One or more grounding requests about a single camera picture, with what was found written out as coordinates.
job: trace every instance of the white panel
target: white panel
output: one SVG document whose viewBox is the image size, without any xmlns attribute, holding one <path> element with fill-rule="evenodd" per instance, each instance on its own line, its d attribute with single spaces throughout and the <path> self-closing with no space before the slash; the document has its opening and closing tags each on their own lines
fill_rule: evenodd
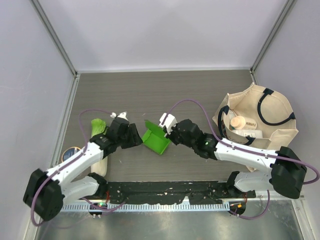
<svg viewBox="0 0 320 240">
<path fill-rule="evenodd" d="M 72 75 L 28 0 L 0 7 L 0 239 L 21 240 L 30 219 L 23 195 L 46 169 Z"/>
<path fill-rule="evenodd" d="M 286 0 L 41 0 L 80 71 L 251 67 Z"/>
<path fill-rule="evenodd" d="M 259 84 L 286 95 L 300 131 L 290 147 L 320 170 L 320 1 L 297 1 L 257 69 Z M 307 179 L 313 178 L 309 170 Z M 320 223 L 320 182 L 303 191 L 312 209 L 314 230 Z"/>
</svg>

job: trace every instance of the bottle cap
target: bottle cap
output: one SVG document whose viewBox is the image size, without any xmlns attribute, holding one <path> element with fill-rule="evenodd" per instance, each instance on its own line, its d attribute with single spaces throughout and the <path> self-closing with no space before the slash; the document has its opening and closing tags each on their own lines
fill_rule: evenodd
<svg viewBox="0 0 320 240">
<path fill-rule="evenodd" d="M 242 122 L 243 122 L 242 119 L 236 116 L 231 119 L 230 125 L 234 128 L 239 128 L 243 124 Z"/>
</svg>

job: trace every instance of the wood grain surface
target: wood grain surface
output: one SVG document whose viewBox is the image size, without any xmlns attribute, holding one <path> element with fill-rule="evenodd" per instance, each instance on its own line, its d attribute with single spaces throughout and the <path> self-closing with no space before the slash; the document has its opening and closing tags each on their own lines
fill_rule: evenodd
<svg viewBox="0 0 320 240">
<path fill-rule="evenodd" d="M 84 138 L 78 124 L 78 114 L 85 109 L 102 109 L 121 113 L 136 123 L 142 137 L 145 120 L 156 124 L 176 102 L 185 98 L 198 100 L 213 117 L 227 93 L 243 91 L 252 83 L 248 70 L 201 70 L 159 72 L 117 72 L 81 74 L 62 150 L 82 147 Z M 178 105 L 173 115 L 179 121 L 191 119 L 200 129 L 210 129 L 202 110 L 192 102 Z M 82 122 L 87 136 L 91 120 L 111 118 L 103 113 L 86 113 Z M 210 119 L 216 133 L 218 129 Z M 108 157 L 106 179 L 109 181 L 201 181 L 227 180 L 232 171 L 247 171 L 243 165 L 203 159 L 183 145 L 169 145 L 163 155 L 157 155 L 144 145 L 120 149 Z"/>
</svg>

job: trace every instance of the black strap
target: black strap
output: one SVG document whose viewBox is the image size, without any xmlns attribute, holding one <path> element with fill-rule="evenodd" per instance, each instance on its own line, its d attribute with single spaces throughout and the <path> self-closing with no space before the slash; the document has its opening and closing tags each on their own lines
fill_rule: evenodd
<svg viewBox="0 0 320 240">
<path fill-rule="evenodd" d="M 222 131 L 222 113 L 228 114 L 229 112 L 229 106 L 223 106 L 220 111 L 219 111 L 219 115 L 218 115 L 218 128 L 219 128 L 219 133 L 221 135 L 222 138 L 226 138 L 226 136 L 224 135 L 223 131 Z"/>
<path fill-rule="evenodd" d="M 251 145 L 254 142 L 254 140 L 256 139 L 255 137 L 251 137 L 251 136 L 246 136 L 245 138 L 248 139 L 248 142 L 244 144 L 246 146 Z"/>
<path fill-rule="evenodd" d="M 283 120 L 281 122 L 271 123 L 271 122 L 268 122 L 268 121 L 265 120 L 265 118 L 262 116 L 262 113 L 261 113 L 261 104 L 262 104 L 262 101 L 266 98 L 267 95 L 271 95 L 273 93 L 274 93 L 274 91 L 272 91 L 269 88 L 266 88 L 263 91 L 263 96 L 260 98 L 260 100 L 258 102 L 258 109 L 257 110 L 258 110 L 258 114 L 259 114 L 259 117 L 260 117 L 261 121 L 264 124 L 267 124 L 269 126 L 279 126 L 279 125 L 285 124 L 286 122 L 290 121 L 291 119 L 296 119 L 295 114 L 292 112 L 287 119 L 285 119 L 285 120 Z"/>
</svg>

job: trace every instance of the green box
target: green box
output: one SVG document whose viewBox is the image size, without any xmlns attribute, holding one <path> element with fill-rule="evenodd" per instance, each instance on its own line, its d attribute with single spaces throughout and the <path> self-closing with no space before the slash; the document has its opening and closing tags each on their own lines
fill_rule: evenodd
<svg viewBox="0 0 320 240">
<path fill-rule="evenodd" d="M 148 129 L 142 137 L 143 144 L 159 155 L 162 155 L 171 141 L 165 138 L 165 132 L 161 127 L 145 120 Z"/>
</svg>

